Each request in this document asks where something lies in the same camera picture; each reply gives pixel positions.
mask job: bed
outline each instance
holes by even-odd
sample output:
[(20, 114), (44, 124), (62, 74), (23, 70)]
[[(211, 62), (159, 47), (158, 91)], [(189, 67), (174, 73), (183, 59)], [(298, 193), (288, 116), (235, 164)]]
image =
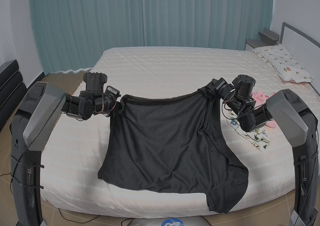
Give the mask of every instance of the bed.
[[(281, 40), (290, 49), (289, 46), (299, 44), (299, 38), (296, 31), (292, 35), (292, 28), (286, 28), (290, 31), (284, 27)], [(180, 96), (194, 92), (212, 78), (223, 77), (230, 83), (239, 74), (247, 74), (256, 79), (254, 91), (262, 90), (270, 95), (290, 88), (320, 119), (320, 101), (314, 90), (318, 81), (314, 87), (285, 82), (252, 51), (189, 47), (112, 48), (103, 53), (91, 72), (106, 73), (107, 84), (120, 90), (122, 95), (147, 98)], [(80, 90), (85, 90), (84, 82), (75, 95)], [(294, 189), (292, 150), (279, 127), (267, 128), (271, 145), (264, 152), (238, 135), (223, 116), (221, 127), (227, 145), (249, 169), (247, 192), (232, 211), (262, 204)], [(41, 185), (44, 186), (41, 195), (44, 200), (71, 211), (119, 217), (214, 214), (209, 211), (203, 193), (132, 191), (98, 180), (97, 172), (108, 148), (109, 130), (109, 118), (103, 115), (84, 122), (66, 115), (60, 117), (42, 154), (45, 168), (41, 171)]]

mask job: pillow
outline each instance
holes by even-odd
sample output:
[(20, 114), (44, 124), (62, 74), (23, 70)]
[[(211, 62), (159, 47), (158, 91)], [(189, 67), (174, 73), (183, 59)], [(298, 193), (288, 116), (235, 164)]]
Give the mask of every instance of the pillow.
[(281, 45), (258, 47), (253, 50), (258, 56), (271, 64), (274, 70), (286, 81), (311, 82), (309, 72)]

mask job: teal curtain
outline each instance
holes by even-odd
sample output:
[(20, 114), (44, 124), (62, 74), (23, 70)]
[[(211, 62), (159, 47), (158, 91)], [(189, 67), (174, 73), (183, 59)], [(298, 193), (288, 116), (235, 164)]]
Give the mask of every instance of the teal curtain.
[(142, 0), (146, 46), (243, 50), (270, 28), (273, 0)]
[(104, 50), (143, 46), (141, 0), (30, 0), (45, 74), (94, 66)]
[(45, 74), (128, 46), (239, 49), (270, 28), (273, 0), (30, 0)]

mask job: wall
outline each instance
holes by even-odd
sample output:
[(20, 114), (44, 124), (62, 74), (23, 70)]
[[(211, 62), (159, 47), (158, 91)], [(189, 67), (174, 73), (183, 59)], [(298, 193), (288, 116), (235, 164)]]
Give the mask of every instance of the wall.
[(280, 35), (282, 22), (320, 42), (320, 0), (274, 0), (270, 29)]
[(15, 59), (13, 41), (10, 0), (0, 0), (0, 65)]
[(10, 0), (12, 35), (23, 82), (28, 87), (42, 70), (32, 32), (29, 0)]

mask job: pink cloth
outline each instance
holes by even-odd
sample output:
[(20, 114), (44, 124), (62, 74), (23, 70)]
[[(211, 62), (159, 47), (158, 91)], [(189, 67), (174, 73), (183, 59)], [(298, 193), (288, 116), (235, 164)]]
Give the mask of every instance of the pink cloth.
[[(264, 104), (266, 100), (269, 98), (269, 96), (266, 96), (263, 93), (263, 91), (255, 91), (252, 93), (252, 98), (256, 100), (256, 106), (258, 106)], [(266, 123), (266, 126), (270, 128), (275, 128), (277, 126), (277, 123), (275, 120), (271, 120)]]

